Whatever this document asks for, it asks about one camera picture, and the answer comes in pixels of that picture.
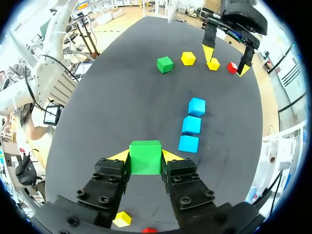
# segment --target black table surface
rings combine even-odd
[[[76,202],[76,191],[90,180],[96,162],[128,149],[133,140],[160,140],[163,149],[191,158],[215,191],[217,206],[244,201],[261,149],[260,92],[252,68],[241,78],[227,71],[242,54],[218,38],[214,57],[221,66],[210,71],[203,35],[185,23],[145,17],[96,59],[56,128],[46,168],[47,201],[62,195]],[[182,64],[183,51],[195,54],[193,66]],[[164,56],[174,67],[162,74],[156,61]],[[196,154],[177,149],[193,97],[206,100]],[[119,210],[132,217],[123,231],[178,228],[160,175],[132,175]]]

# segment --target cable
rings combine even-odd
[[[96,35],[94,34],[94,32],[93,32],[93,29],[92,29],[92,23],[91,23],[91,18],[90,18],[90,16],[87,16],[88,18],[89,18],[89,20],[90,20],[90,30],[91,30],[91,32],[92,32],[92,34],[93,34],[93,36],[96,38],[96,46],[97,46],[97,43],[98,43],[98,39],[97,39],[97,37],[96,37]]]
[[[272,125],[269,125],[269,132],[268,132],[268,135],[270,134],[270,127],[272,128],[274,134],[275,134],[275,130],[274,130],[274,127]]]
[[[61,63],[60,61],[58,61],[56,58],[49,56],[49,55],[40,55],[40,56],[45,56],[47,58],[53,59],[55,62],[57,62],[58,64],[60,64],[63,68],[65,68],[65,70],[73,77],[75,78],[75,80],[79,83],[79,81],[77,80],[77,78],[73,75],[73,73],[71,73],[71,71],[68,70],[67,67],[64,66],[63,63]]]
[[[52,103],[53,105],[64,107],[62,104],[59,104],[59,103],[55,104],[55,103],[54,103],[55,100],[50,100],[50,98],[48,98],[48,100],[49,100],[49,102]]]
[[[84,66],[83,66],[83,62],[81,61],[81,59],[80,59],[80,57],[78,56],[77,57],[77,55],[76,54],[74,54],[73,53],[73,55],[80,61],[80,63],[81,63],[81,65],[82,65],[82,68],[83,68],[83,71],[82,71],[82,74],[84,74]]]
[[[277,190],[278,190],[279,184],[281,183],[282,174],[283,174],[283,170],[281,170],[280,173],[279,173],[280,177],[279,177],[279,181],[278,181],[278,184],[277,184],[277,187],[276,187],[276,191],[275,191],[275,194],[274,194],[274,197],[273,197],[272,206],[271,206],[271,210],[270,210],[270,216],[271,216],[271,214],[273,212],[274,201],[275,201],[275,198],[276,198],[276,194],[277,194]]]
[[[57,115],[55,115],[55,114],[53,114],[53,113],[51,113],[51,112],[49,112],[49,111],[43,109],[43,108],[36,102],[34,93],[33,93],[33,91],[31,90],[31,88],[30,88],[30,86],[29,86],[29,83],[28,83],[28,80],[27,80],[26,65],[25,65],[25,68],[24,68],[24,78],[25,78],[25,80],[26,80],[28,92],[29,92],[29,94],[30,94],[30,96],[31,96],[31,98],[32,98],[32,100],[33,100],[33,102],[35,103],[35,105],[37,105],[37,107],[38,107],[39,109],[45,111],[46,113],[49,113],[49,114],[51,114],[51,115],[53,115],[53,116],[55,116],[55,117],[60,117],[60,116],[57,116]]]

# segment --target wall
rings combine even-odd
[[[254,8],[257,9],[268,21],[268,33],[261,39],[258,50],[262,54],[268,51],[270,53],[269,59],[273,65],[275,65],[295,41],[293,40],[292,34],[287,25],[277,18],[273,11],[263,1],[258,0],[257,5],[254,6]],[[296,47],[293,47],[282,60],[278,66],[280,71],[277,74],[275,71],[270,74],[279,110],[291,104],[306,92],[306,79],[302,69],[299,74],[293,77],[294,79],[287,86],[282,84],[283,77],[296,65],[296,62],[298,63],[298,66],[303,66],[298,58],[299,52],[296,49]],[[291,108],[281,112],[279,115],[281,129],[285,130],[298,124],[302,120],[305,120],[308,114],[307,105],[307,100],[303,98]]]

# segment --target screw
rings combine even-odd
[[[99,177],[100,177],[100,174],[97,172],[92,174],[92,179],[99,179]]]
[[[71,227],[77,227],[79,225],[79,219],[75,216],[70,216],[66,219],[66,222]]]
[[[208,190],[208,191],[205,192],[205,195],[206,196],[213,196],[213,195],[215,195],[215,193],[212,190]]]
[[[191,177],[192,177],[192,178],[198,178],[199,175],[198,175],[197,173],[192,173],[192,174],[191,174]]]
[[[192,199],[188,196],[184,196],[180,199],[180,203],[181,204],[190,204],[192,201]]]
[[[112,175],[110,178],[109,178],[109,181],[110,182],[114,182],[117,180],[117,177],[115,175]]]
[[[78,195],[78,196],[83,196],[83,195],[85,195],[84,190],[79,189],[79,190],[77,191],[77,195]]]
[[[109,199],[108,199],[108,197],[106,197],[106,196],[100,197],[98,201],[99,201],[101,204],[107,204],[107,203],[109,203]]]
[[[180,177],[180,176],[175,176],[174,177],[174,181],[175,182],[179,182],[179,181],[181,181],[182,180],[182,177]]]

